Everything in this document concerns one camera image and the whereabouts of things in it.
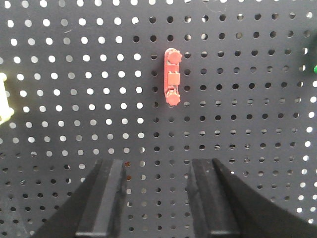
perforated metal panel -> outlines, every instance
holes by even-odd
[[[316,224],[315,0],[0,1],[0,232],[33,234],[98,157],[126,161],[122,238],[193,238],[193,158]],[[163,54],[181,103],[163,95]]]

